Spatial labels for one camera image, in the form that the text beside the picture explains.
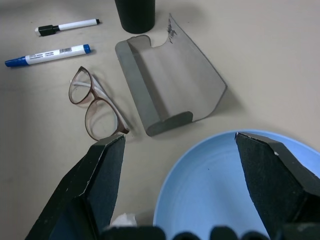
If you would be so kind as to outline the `blue capped whiteboard marker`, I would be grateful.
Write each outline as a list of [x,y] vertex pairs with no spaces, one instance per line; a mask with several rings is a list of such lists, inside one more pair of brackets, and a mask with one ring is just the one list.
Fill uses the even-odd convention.
[[22,67],[65,58],[76,57],[80,55],[86,55],[89,53],[91,53],[90,45],[83,44],[10,59],[5,61],[5,65],[9,68]]

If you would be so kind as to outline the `light blue plate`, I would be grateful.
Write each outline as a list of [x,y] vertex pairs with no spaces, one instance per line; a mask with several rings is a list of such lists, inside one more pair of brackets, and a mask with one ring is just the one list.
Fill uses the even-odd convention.
[[167,240],[270,240],[247,189],[235,131],[190,148],[160,190],[153,224]]

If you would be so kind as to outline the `crumpled white paper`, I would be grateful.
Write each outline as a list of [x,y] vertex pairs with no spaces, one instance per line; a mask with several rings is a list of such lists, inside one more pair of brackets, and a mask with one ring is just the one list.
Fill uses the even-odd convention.
[[109,227],[136,227],[137,221],[133,213],[123,213],[115,218]]

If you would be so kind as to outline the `brown and white eyeglasses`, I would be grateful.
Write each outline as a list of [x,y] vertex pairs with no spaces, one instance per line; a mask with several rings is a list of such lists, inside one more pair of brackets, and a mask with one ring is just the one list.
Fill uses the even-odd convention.
[[70,81],[68,97],[73,105],[86,108],[84,126],[95,141],[128,134],[128,124],[94,75],[80,66]]

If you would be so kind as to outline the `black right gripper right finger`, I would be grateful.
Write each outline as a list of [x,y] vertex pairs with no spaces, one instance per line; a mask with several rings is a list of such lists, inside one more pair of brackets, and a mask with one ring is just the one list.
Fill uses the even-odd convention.
[[236,133],[250,198],[273,240],[320,240],[320,178],[271,138]]

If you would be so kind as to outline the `black plastic cup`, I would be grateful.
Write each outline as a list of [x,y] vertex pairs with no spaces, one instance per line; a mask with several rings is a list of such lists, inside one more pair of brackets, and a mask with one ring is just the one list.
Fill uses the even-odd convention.
[[143,34],[155,25],[156,0],[114,0],[122,28]]

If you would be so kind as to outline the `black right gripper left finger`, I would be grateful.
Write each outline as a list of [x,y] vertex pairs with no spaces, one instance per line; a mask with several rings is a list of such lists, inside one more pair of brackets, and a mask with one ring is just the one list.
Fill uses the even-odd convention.
[[114,213],[125,136],[94,143],[54,190],[25,240],[99,240]]

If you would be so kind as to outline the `grey glasses case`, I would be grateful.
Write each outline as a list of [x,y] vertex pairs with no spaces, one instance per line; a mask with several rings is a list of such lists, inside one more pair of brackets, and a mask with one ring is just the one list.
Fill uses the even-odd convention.
[[146,134],[150,137],[211,115],[227,84],[195,42],[168,18],[164,44],[142,34],[115,52]]

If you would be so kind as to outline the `black capped whiteboard marker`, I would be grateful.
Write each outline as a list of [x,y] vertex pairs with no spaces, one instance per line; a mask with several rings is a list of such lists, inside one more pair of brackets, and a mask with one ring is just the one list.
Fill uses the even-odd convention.
[[67,31],[72,29],[84,28],[99,25],[101,21],[98,18],[71,22],[71,23],[64,23],[60,25],[45,25],[39,26],[35,29],[35,33],[39,37],[46,37],[50,35],[54,35],[60,31]]

